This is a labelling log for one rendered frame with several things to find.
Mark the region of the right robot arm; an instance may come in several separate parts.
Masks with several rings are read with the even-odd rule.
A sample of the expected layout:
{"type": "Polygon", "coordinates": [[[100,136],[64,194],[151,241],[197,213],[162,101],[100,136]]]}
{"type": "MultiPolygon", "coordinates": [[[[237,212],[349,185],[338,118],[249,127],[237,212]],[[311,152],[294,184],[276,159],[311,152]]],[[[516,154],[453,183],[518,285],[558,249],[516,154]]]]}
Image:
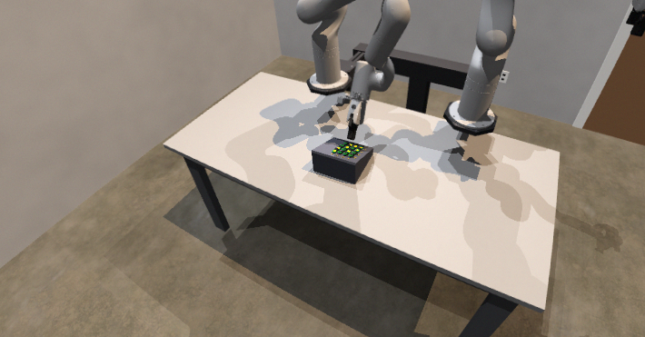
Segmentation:
{"type": "MultiPolygon", "coordinates": [[[[333,90],[348,82],[348,75],[340,67],[338,30],[348,4],[353,1],[355,0],[299,0],[297,3],[296,13],[302,22],[308,25],[320,22],[312,34],[316,73],[311,76],[310,84],[316,89],[333,90]]],[[[350,93],[352,99],[366,102],[370,99],[371,90],[384,92],[390,87],[394,67],[389,55],[410,18],[408,0],[382,1],[381,20],[364,54],[367,63],[358,61],[355,66],[350,93]],[[382,73],[376,73],[376,68],[382,73]]],[[[351,98],[340,96],[337,103],[349,104],[351,98]]]]}

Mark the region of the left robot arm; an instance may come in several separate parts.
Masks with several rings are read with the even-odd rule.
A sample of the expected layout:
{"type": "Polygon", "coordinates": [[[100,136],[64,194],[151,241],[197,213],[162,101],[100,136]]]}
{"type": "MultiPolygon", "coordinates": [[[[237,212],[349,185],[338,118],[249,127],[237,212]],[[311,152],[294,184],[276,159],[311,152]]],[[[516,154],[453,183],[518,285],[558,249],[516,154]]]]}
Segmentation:
{"type": "Polygon", "coordinates": [[[461,100],[452,103],[449,107],[449,116],[461,126],[485,129],[494,122],[494,113],[490,109],[491,101],[517,26],[513,15],[514,1],[482,0],[481,2],[476,47],[461,100]]]}

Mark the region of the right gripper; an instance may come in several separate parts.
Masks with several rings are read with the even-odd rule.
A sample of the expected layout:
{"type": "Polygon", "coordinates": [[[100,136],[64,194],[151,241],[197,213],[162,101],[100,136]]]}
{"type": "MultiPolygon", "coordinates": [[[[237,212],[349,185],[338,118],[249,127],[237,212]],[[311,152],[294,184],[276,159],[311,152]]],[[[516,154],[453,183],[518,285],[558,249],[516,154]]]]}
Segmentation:
{"type": "Polygon", "coordinates": [[[368,102],[352,99],[350,108],[348,111],[348,115],[347,115],[347,123],[349,122],[348,123],[349,131],[348,131],[347,139],[354,140],[358,125],[363,124],[366,103],[368,102]]]}

